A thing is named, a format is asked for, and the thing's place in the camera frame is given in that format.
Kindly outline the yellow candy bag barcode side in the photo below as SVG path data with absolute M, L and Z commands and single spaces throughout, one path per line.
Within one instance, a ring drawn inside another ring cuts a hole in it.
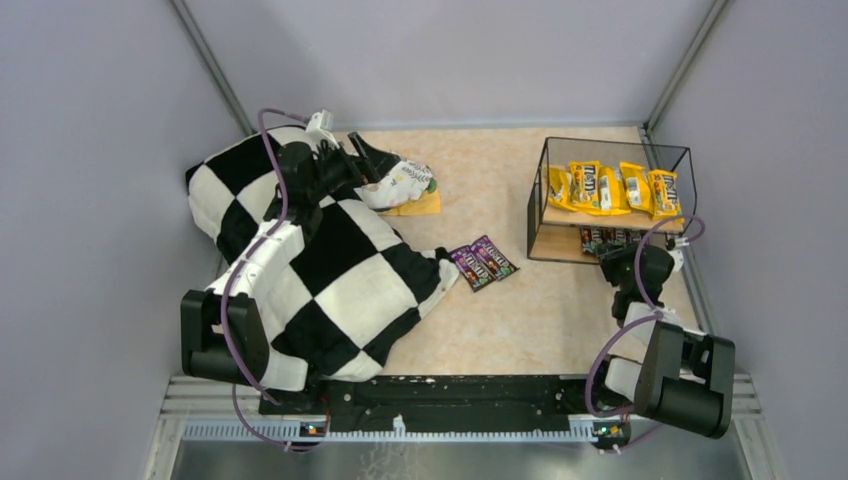
M 558 166 L 548 168 L 548 201 L 555 208 L 569 212 L 577 211 L 571 200 L 572 183 L 569 169 Z

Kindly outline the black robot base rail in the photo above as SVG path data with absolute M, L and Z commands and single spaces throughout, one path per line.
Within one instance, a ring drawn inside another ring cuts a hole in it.
M 302 392 L 273 392 L 258 411 L 303 417 L 299 433 L 306 438 L 587 442 L 597 449 L 630 443 L 630 421 L 591 416 L 584 387 L 584 378 L 574 375 L 313 380 Z

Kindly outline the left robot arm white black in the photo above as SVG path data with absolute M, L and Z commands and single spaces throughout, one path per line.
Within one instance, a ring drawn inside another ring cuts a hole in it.
M 291 262 L 328 221 L 331 196 L 385 186 L 403 163 L 356 132 L 348 139 L 353 152 L 326 130 L 276 127 L 187 171 L 193 219 L 228 268 L 181 300 L 185 374 L 258 390 L 305 388 L 307 361 L 272 347 L 270 302 L 283 293 Z

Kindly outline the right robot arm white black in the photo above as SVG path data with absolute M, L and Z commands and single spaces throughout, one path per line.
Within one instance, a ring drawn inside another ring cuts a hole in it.
M 663 285 L 683 263 L 679 251 L 630 243 L 596 253 L 604 278 L 616 291 L 611 308 L 618 331 L 590 368 L 584 387 L 587 410 L 597 416 L 597 389 L 627 405 L 610 415 L 636 414 L 704 437 L 729 428 L 735 378 L 732 341 L 683 326 L 660 300 Z

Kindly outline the yellow m&m bag front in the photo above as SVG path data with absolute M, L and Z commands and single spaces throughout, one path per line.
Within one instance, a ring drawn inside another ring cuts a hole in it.
M 569 163 L 571 175 L 570 202 L 577 210 L 588 214 L 599 214 L 600 193 L 599 173 L 601 164 L 599 161 L 573 161 Z

